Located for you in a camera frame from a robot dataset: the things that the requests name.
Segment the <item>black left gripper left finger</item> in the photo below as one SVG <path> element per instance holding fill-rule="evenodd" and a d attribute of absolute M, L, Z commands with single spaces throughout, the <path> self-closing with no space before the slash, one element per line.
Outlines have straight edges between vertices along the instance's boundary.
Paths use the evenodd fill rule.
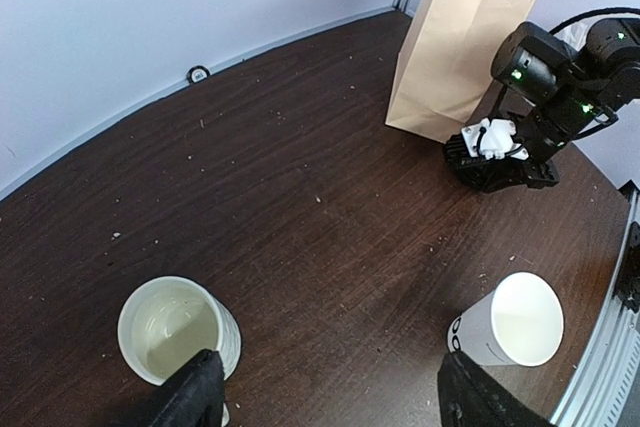
<path fill-rule="evenodd" d="M 108 426 L 227 426 L 224 369 L 218 351 L 196 353 L 141 402 Z"/>

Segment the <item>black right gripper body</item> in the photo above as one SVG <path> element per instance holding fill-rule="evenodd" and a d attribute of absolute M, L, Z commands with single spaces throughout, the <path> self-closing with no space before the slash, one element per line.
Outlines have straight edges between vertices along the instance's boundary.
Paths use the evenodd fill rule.
<path fill-rule="evenodd" d="M 551 139 L 534 121 L 524 115 L 505 114 L 494 119 L 512 120 L 515 123 L 516 139 L 524 142 L 529 159 L 520 161 L 514 158 L 472 158 L 460 131 L 451 136 L 443 146 L 445 163 L 455 176 L 464 185 L 483 193 L 497 192 L 519 185 L 533 189 L 557 185 L 559 174 L 552 157 L 560 151 L 560 142 Z"/>

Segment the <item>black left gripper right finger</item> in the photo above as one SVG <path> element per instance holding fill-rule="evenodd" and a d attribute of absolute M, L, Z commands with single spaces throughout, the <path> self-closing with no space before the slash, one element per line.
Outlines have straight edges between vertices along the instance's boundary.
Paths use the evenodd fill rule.
<path fill-rule="evenodd" d="M 551 426 L 464 352 L 444 356 L 437 386 L 440 421 L 444 427 Z"/>

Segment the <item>white paper coffee cup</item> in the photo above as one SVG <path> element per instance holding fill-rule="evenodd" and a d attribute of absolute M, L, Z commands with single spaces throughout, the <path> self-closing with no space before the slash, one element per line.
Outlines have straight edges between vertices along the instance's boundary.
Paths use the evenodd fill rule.
<path fill-rule="evenodd" d="M 536 274 L 516 272 L 453 320 L 447 347 L 481 366 L 538 367 L 556 354 L 563 334 L 552 287 Z"/>

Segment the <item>brown paper bag white handles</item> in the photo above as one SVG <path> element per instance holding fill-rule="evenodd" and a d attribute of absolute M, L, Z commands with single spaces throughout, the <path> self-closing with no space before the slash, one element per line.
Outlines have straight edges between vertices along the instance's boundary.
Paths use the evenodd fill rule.
<path fill-rule="evenodd" d="M 386 123 L 446 142 L 491 84 L 497 49 L 536 0 L 421 0 L 398 55 Z"/>

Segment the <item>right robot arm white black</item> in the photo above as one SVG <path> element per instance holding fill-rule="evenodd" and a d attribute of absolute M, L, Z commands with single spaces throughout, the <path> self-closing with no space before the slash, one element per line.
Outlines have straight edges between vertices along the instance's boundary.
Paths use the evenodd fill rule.
<path fill-rule="evenodd" d="M 553 156 L 615 124 L 639 97 L 639 11 L 595 9 L 549 31 L 523 22 L 500 45 L 491 76 L 496 100 L 444 144 L 446 164 L 479 192 L 553 187 Z"/>

